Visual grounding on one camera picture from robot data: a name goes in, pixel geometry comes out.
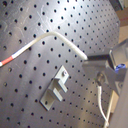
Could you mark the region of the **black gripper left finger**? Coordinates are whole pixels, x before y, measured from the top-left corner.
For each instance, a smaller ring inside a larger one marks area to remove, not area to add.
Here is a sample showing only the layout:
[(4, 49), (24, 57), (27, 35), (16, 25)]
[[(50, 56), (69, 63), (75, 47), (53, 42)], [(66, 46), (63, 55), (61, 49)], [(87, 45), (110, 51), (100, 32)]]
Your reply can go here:
[(98, 60), (108, 60), (108, 61), (111, 61), (111, 58), (108, 54), (102, 54), (102, 55), (90, 55), (88, 56), (88, 60), (95, 60), (95, 61), (98, 61)]

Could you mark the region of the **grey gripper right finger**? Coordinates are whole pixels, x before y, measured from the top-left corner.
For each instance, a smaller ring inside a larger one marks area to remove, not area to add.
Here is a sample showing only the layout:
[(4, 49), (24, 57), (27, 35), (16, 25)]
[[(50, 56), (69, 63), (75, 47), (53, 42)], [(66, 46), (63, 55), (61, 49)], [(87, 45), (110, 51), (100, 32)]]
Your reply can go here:
[(108, 85), (117, 94), (121, 92), (124, 81), (123, 69), (115, 71), (109, 66), (107, 61), (85, 61), (83, 69), (87, 75), (94, 77), (95, 82), (97, 74), (102, 73), (105, 76), (105, 82), (101, 87)]

